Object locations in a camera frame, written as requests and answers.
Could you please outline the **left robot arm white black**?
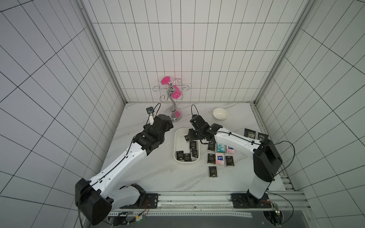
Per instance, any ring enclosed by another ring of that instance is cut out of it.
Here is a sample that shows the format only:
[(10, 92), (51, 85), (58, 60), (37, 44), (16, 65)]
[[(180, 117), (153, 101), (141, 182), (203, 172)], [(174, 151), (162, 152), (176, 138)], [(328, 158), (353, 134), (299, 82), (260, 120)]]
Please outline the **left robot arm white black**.
[(138, 184), (133, 183), (118, 190), (114, 188), (134, 165), (164, 142), (164, 134), (172, 128), (169, 116), (155, 116), (153, 123), (144, 125), (143, 131), (134, 136), (127, 149), (114, 162), (89, 180), (80, 179), (75, 185), (75, 204), (79, 215), (84, 215), (95, 226), (115, 209), (143, 207), (146, 192)]

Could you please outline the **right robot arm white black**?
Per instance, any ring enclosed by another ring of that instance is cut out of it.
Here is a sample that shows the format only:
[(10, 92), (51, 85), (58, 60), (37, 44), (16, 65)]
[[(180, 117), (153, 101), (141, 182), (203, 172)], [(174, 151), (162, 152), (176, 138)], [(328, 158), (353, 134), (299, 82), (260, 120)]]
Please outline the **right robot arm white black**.
[(247, 195), (251, 199), (262, 199), (282, 166), (282, 158), (274, 143), (269, 139), (259, 141), (237, 135), (216, 123), (209, 125), (200, 115), (192, 115), (190, 123), (193, 126), (188, 134), (190, 139), (231, 146), (253, 160), (255, 177)]

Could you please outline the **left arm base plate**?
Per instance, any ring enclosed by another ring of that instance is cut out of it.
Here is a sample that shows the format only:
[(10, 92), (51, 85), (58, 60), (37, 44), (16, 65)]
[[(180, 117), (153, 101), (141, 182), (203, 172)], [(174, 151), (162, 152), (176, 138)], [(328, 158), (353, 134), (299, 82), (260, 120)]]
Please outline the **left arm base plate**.
[(120, 209), (156, 209), (158, 198), (159, 194), (157, 193), (146, 193), (140, 196), (135, 204), (123, 206)]

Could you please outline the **pink Tempo tissue pack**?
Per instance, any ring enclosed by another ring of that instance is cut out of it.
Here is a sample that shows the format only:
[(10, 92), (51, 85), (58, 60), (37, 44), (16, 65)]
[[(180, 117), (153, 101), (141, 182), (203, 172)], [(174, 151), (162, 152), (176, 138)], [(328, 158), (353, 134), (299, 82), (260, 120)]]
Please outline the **pink Tempo tissue pack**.
[(215, 164), (216, 165), (224, 165), (224, 153), (216, 153), (215, 154)]
[(235, 149), (229, 146), (226, 146), (226, 153), (235, 154)]

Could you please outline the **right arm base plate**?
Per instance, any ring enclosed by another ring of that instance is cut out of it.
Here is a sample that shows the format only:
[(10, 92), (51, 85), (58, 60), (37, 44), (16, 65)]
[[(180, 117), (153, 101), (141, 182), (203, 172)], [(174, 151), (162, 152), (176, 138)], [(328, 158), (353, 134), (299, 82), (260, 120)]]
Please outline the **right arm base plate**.
[(272, 204), (265, 193), (261, 199), (257, 199), (249, 193), (232, 193), (231, 201), (235, 209), (270, 209)]

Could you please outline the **teal cartoon tissue pack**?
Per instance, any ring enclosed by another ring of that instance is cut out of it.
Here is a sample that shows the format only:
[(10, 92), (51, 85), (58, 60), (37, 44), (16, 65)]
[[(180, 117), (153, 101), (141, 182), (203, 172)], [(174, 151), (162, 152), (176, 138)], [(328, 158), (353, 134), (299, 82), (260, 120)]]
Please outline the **teal cartoon tissue pack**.
[(223, 153), (223, 154), (227, 153), (226, 145), (218, 143), (217, 144), (217, 152), (218, 153)]

